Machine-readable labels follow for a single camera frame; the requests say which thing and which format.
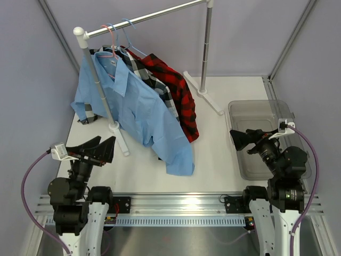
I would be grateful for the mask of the black white plaid shirt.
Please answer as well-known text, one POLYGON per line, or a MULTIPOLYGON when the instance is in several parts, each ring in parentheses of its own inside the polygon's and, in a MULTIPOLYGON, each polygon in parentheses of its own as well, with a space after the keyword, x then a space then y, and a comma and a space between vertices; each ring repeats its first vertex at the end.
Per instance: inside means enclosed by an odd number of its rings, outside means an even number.
POLYGON ((161 100, 164 102, 168 110, 175 116, 177 121, 180 121, 178 112, 175 107, 174 100, 171 96, 171 91, 167 85, 156 78, 151 71, 147 70, 144 64, 137 57, 134 57, 127 49, 122 46, 102 46, 100 49, 90 49, 90 54, 94 55, 100 51, 106 51, 112 53, 112 49, 115 50, 116 55, 120 56, 126 66, 132 71, 137 77, 139 77, 146 85, 156 91, 161 100))

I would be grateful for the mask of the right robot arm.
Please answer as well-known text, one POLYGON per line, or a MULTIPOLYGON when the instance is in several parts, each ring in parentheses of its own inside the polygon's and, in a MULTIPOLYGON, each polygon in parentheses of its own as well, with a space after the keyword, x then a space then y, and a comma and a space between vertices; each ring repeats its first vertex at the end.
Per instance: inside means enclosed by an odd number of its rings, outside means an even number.
POLYGON ((237 151, 249 144, 249 155, 258 154, 272 173, 267 187, 247 186, 240 197, 226 197, 226 210, 232 205, 253 215, 261 255, 299 255, 300 224, 308 205, 301 177, 306 171, 307 153, 299 147, 280 149, 279 136, 295 132, 295 125, 277 130, 230 130, 237 151))

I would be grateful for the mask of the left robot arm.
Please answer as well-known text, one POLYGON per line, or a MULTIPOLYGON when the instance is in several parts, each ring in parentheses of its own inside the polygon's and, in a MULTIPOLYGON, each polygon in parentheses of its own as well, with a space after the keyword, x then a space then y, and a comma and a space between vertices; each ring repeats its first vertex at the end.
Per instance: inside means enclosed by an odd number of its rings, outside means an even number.
POLYGON ((53 159, 70 163, 69 176, 55 178, 47 189, 65 255, 101 255, 104 220, 115 200, 110 187, 87 186, 94 166, 112 162, 115 141, 96 136, 75 147, 51 146, 53 159))

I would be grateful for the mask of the red black plaid shirt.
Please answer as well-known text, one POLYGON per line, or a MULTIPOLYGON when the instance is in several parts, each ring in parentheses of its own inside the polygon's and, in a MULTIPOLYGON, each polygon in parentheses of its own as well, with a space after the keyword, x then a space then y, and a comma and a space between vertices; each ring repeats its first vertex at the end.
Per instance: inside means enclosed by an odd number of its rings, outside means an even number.
POLYGON ((185 136, 189 142, 197 140, 199 138, 199 131, 196 123, 196 105, 185 78, 154 54, 140 58, 131 50, 127 50, 134 57, 137 57, 156 78, 169 87, 180 118, 179 123, 185 136))

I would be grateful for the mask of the light blue shirt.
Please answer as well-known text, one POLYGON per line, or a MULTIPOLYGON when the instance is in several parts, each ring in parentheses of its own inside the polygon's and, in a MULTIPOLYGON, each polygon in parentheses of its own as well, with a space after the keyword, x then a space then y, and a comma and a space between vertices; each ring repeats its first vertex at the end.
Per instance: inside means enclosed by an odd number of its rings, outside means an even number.
POLYGON ((114 120, 166 163, 171 175, 194 172, 192 147, 179 121, 159 94, 129 70, 120 57, 100 51, 91 56, 114 120))

